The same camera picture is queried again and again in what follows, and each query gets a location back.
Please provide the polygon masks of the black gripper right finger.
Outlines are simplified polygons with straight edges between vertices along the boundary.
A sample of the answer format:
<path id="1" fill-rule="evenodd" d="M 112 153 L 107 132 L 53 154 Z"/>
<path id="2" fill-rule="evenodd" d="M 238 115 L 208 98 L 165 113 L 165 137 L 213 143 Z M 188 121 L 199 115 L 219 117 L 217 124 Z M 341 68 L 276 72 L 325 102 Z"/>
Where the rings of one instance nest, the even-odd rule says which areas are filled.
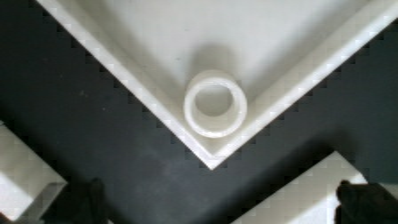
<path id="1" fill-rule="evenodd" d="M 398 198 L 379 183 L 343 180 L 336 197 L 334 224 L 398 224 Z"/>

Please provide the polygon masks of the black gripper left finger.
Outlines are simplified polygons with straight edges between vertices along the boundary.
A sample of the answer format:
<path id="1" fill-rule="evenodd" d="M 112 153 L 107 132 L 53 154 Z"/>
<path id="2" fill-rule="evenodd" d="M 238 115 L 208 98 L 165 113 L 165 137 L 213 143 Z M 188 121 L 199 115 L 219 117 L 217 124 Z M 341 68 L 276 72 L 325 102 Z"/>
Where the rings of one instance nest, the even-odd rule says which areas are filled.
<path id="1" fill-rule="evenodd" d="M 105 185 L 98 178 L 68 186 L 62 224 L 109 224 Z"/>

